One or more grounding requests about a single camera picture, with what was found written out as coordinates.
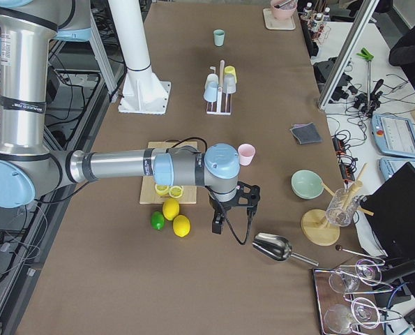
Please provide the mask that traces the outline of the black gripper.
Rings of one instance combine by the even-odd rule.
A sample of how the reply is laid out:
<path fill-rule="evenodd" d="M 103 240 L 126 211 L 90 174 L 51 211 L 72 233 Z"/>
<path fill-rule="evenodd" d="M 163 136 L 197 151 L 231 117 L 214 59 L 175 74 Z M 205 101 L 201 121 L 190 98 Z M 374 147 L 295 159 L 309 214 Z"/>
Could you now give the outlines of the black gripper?
<path fill-rule="evenodd" d="M 252 223 L 252 220 L 256 214 L 256 208 L 260 201 L 260 187 L 258 185 L 249 185 L 242 181 L 238 181 L 236 186 L 235 196 L 224 203 L 225 209 L 231 209 L 234 207 L 247 208 L 248 223 Z M 225 217 L 222 210 L 215 209 L 212 220 L 212 233 L 221 234 L 223 229 Z"/>

